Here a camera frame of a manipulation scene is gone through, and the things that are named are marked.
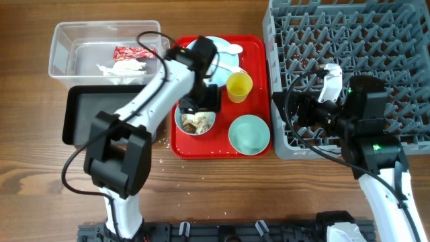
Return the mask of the mint green bowl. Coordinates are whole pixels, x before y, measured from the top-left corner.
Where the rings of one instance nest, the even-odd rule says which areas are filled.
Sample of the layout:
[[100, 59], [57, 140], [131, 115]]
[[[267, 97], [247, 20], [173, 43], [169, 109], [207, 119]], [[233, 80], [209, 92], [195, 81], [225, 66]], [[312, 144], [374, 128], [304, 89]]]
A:
[[243, 155], [258, 155], [269, 145], [270, 129], [266, 122], [254, 115], [242, 115], [236, 118], [228, 129], [231, 146]]

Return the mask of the clear plastic bin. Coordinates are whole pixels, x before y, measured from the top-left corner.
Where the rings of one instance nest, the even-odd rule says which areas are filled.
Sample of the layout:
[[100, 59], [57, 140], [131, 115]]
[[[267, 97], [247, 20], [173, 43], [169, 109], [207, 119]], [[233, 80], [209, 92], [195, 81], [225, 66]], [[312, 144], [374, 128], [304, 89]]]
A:
[[112, 68], [117, 47], [139, 47], [136, 37], [161, 31], [155, 20], [61, 22], [54, 31], [48, 74], [66, 87], [75, 85], [147, 84], [159, 71], [157, 58], [144, 58], [140, 75], [119, 75]]

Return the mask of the grey dishwasher rack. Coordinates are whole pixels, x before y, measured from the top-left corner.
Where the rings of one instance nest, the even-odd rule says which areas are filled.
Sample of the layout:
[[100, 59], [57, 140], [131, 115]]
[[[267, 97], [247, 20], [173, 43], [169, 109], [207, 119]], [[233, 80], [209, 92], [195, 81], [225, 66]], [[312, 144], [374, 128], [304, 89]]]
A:
[[357, 75], [385, 82], [386, 132], [408, 155], [429, 153], [427, 1], [270, 1], [263, 36], [272, 93], [295, 85], [320, 91], [312, 71], [338, 64], [343, 83]]

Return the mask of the red snack wrapper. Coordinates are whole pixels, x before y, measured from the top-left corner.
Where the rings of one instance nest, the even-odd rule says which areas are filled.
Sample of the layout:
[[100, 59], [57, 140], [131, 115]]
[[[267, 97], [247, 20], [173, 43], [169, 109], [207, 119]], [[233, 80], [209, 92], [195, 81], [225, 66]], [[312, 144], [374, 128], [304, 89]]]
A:
[[154, 48], [147, 50], [138, 47], [117, 46], [114, 50], [113, 59], [115, 61], [124, 61], [132, 58], [154, 58], [154, 52], [156, 52]]

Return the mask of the white plastic fork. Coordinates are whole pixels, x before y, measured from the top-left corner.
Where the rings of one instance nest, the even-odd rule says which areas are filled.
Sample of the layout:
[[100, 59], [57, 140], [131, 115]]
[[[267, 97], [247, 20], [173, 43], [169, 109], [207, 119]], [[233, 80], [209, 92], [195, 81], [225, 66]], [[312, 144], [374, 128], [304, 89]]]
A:
[[244, 69], [242, 69], [241, 67], [234, 67], [234, 66], [229, 66], [226, 65], [224, 63], [214, 63], [217, 67], [221, 67], [223, 69], [226, 69], [232, 73], [247, 73]]

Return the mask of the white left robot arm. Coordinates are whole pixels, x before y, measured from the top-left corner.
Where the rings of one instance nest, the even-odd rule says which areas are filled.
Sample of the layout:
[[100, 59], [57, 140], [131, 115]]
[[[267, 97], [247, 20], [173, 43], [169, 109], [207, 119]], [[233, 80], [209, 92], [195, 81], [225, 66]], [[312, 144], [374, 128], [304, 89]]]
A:
[[[175, 104], [183, 114], [221, 110], [220, 88], [205, 83], [212, 61], [219, 59], [216, 45], [204, 36], [190, 49], [176, 44], [131, 102], [113, 114], [100, 111], [94, 117], [88, 141], [67, 159], [61, 172], [68, 190], [105, 200], [107, 221], [79, 228], [79, 241], [146, 241], [139, 191], [151, 171], [153, 136]], [[75, 189], [67, 182], [67, 169], [81, 151], [83, 171], [99, 188], [96, 192]]]

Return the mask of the red serving tray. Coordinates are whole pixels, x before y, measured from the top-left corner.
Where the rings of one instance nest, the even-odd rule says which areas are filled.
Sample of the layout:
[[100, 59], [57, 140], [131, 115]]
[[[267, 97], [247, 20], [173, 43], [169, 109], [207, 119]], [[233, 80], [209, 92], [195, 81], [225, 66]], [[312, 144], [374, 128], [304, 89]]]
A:
[[262, 118], [271, 127], [269, 88], [266, 73], [265, 46], [252, 35], [216, 36], [231, 44], [243, 47], [239, 53], [239, 67], [244, 69], [253, 80], [253, 88], [244, 102], [235, 104], [228, 98], [227, 89], [222, 86], [221, 112], [216, 114], [213, 127], [205, 134], [191, 136], [178, 129], [171, 109], [170, 146], [182, 159], [234, 159], [244, 158], [231, 146], [228, 129], [232, 122], [242, 115], [255, 115]]

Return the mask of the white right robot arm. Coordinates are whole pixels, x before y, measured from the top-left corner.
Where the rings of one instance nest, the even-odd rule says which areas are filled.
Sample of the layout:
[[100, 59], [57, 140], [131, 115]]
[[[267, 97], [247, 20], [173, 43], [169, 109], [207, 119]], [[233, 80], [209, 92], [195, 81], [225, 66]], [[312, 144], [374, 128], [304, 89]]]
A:
[[[382, 241], [426, 241], [427, 236], [413, 197], [409, 163], [401, 142], [384, 131], [388, 94], [378, 78], [358, 75], [349, 80], [347, 96], [339, 65], [324, 65], [297, 77], [272, 99], [281, 119], [306, 148], [350, 167], [372, 212]], [[305, 141], [294, 128], [319, 125], [337, 136], [338, 159]]]

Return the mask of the white plastic spoon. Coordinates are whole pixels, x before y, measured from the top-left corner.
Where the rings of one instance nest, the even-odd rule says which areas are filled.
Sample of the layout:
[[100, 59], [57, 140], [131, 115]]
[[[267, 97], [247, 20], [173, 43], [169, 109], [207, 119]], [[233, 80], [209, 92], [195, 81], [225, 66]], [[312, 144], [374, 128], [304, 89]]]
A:
[[243, 47], [238, 44], [229, 44], [227, 46], [216, 43], [218, 52], [225, 52], [228, 54], [239, 54], [243, 51]]

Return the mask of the light blue plate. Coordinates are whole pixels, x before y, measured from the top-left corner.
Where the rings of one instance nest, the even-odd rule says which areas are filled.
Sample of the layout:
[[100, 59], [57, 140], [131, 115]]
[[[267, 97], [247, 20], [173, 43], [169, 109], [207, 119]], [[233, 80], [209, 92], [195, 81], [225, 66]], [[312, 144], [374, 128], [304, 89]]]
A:
[[[230, 42], [225, 39], [208, 36], [209, 39], [215, 43], [217, 46], [229, 46]], [[220, 63], [226, 64], [231, 67], [239, 66], [239, 55], [238, 54], [229, 54], [227, 52], [220, 53]], [[219, 87], [225, 86], [227, 79], [232, 75], [232, 72], [224, 69], [222, 67], [218, 67], [214, 75], [210, 79], [204, 79], [204, 82], [207, 85], [216, 84]]]

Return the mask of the black plastic tray bin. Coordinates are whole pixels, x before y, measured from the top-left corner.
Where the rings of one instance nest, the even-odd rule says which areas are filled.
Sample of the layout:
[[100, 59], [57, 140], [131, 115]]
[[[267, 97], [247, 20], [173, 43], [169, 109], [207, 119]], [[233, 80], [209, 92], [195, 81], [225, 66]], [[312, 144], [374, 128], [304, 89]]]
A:
[[69, 89], [62, 141], [80, 146], [89, 138], [91, 122], [103, 111], [113, 114], [132, 101], [144, 85], [76, 85]]

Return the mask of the yellow plastic cup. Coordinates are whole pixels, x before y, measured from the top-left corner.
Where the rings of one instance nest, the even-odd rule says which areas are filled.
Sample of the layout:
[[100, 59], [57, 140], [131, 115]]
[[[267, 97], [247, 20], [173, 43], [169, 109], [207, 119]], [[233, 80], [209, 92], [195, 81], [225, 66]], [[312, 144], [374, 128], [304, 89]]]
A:
[[226, 81], [228, 98], [233, 103], [243, 102], [252, 88], [253, 80], [246, 73], [233, 73]]

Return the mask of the light blue bowl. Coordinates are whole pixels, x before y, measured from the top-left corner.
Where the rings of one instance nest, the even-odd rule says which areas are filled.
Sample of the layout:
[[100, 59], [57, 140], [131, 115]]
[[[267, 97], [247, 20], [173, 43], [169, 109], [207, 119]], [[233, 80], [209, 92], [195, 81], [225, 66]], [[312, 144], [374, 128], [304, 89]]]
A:
[[191, 136], [199, 136], [207, 133], [216, 120], [215, 112], [197, 112], [195, 114], [182, 114], [176, 107], [173, 119], [180, 131]]

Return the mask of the rice and food leftovers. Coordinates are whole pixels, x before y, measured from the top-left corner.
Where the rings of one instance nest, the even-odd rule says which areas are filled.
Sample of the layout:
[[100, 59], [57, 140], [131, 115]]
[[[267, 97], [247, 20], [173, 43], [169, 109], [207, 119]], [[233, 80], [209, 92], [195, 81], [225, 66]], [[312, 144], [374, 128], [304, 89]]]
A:
[[207, 132], [214, 123], [211, 112], [198, 112], [196, 114], [182, 114], [182, 129], [189, 134], [203, 134]]

